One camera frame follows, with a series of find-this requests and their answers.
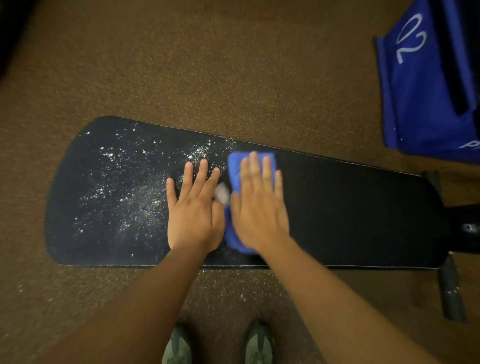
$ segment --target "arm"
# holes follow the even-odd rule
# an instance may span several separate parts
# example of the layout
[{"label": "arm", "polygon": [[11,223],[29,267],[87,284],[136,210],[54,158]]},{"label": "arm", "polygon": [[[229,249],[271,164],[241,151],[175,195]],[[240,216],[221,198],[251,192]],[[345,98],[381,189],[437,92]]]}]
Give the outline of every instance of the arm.
[{"label": "arm", "polygon": [[241,198],[231,199],[233,225],[287,290],[325,360],[438,363],[290,238],[281,173],[273,188],[270,161],[262,163],[260,175],[256,154],[242,161]]},{"label": "arm", "polygon": [[177,200],[167,180],[168,244],[165,259],[99,309],[90,321],[59,342],[41,363],[160,362],[180,307],[207,253],[216,249],[225,229],[223,205],[212,201],[220,176],[200,162],[185,173]]}]

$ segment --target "shoe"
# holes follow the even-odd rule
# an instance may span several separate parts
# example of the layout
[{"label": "shoe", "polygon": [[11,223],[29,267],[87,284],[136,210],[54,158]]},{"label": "shoe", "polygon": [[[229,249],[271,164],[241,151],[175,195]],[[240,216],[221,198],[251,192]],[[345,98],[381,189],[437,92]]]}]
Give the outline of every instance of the shoe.
[{"label": "shoe", "polygon": [[250,329],[243,351],[244,364],[275,363],[275,341],[270,328],[255,322]]},{"label": "shoe", "polygon": [[192,347],[183,327],[176,325],[173,328],[163,353],[162,364],[192,364]]}]

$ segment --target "number 02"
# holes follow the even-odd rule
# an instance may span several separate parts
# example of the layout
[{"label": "number 02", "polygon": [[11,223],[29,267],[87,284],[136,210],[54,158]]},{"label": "number 02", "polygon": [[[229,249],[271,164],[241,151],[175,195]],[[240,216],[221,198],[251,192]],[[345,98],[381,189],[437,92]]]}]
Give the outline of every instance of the number 02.
[{"label": "number 02", "polygon": [[[402,32],[403,30],[405,29],[405,27],[412,21],[416,19],[417,20],[417,23],[415,24],[415,26],[407,33],[405,34],[402,38],[400,38],[400,36],[402,35]],[[419,14],[415,14],[414,16],[412,16],[406,23],[405,25],[403,26],[402,30],[400,30],[400,33],[398,34],[398,37],[396,38],[396,43],[399,44],[401,42],[403,42],[408,36],[410,36],[415,30],[417,30],[417,28],[419,27],[420,23],[422,21],[422,15],[419,13]],[[422,37],[422,42],[420,43],[419,46],[417,47],[413,47],[413,48],[399,48],[396,50],[396,59],[398,60],[398,64],[402,64],[403,63],[403,58],[402,58],[402,52],[416,52],[417,50],[419,50],[420,48],[423,47],[423,45],[425,44],[426,40],[427,40],[427,32],[419,32],[417,33],[417,35],[415,35],[415,38],[418,38],[418,37]]]}]

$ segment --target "blue bag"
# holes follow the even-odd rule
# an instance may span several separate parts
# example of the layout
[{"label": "blue bag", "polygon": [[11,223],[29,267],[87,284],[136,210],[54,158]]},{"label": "blue bag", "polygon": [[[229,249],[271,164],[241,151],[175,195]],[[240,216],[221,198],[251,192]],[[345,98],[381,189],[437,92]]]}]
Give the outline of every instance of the blue bag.
[{"label": "blue bag", "polygon": [[[248,152],[233,152],[228,156],[227,166],[228,166],[228,177],[230,178],[230,184],[232,185],[232,191],[240,193],[240,163],[242,159],[248,157]],[[273,153],[258,153],[259,162],[262,161],[264,157],[269,157],[272,165],[272,180],[275,184],[275,171],[276,171],[276,162],[275,154]],[[232,214],[230,211],[230,205],[225,206],[225,241],[229,248],[235,249],[243,254],[258,254],[255,249],[247,248],[240,241],[235,229],[232,224]]]},{"label": "blue bag", "polygon": [[[407,154],[480,163],[474,122],[478,94],[460,20],[454,0],[437,4],[440,13],[428,0],[416,0],[384,38],[375,40],[384,141]],[[454,68],[445,66],[444,44],[452,50]],[[455,73],[460,90],[452,89],[448,72]],[[452,95],[460,95],[465,107],[460,109]]]}]

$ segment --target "brown rubber gym floor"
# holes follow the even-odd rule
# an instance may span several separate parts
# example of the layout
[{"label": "brown rubber gym floor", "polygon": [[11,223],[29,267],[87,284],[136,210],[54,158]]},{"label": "brown rubber gym floor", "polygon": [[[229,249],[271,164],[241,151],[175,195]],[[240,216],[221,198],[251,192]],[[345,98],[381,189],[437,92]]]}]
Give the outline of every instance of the brown rubber gym floor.
[{"label": "brown rubber gym floor", "polygon": [[[405,156],[382,143],[372,37],[409,3],[39,1],[0,80],[0,362],[31,361],[144,272],[62,267],[45,250],[55,168],[95,117],[413,173],[438,169],[447,205],[480,202],[478,166]],[[435,272],[337,273],[445,363],[480,363],[480,256],[455,261],[467,325],[442,317]],[[322,362],[269,271],[200,271],[180,315],[205,363],[240,363],[258,317],[272,326],[282,363]]]}]

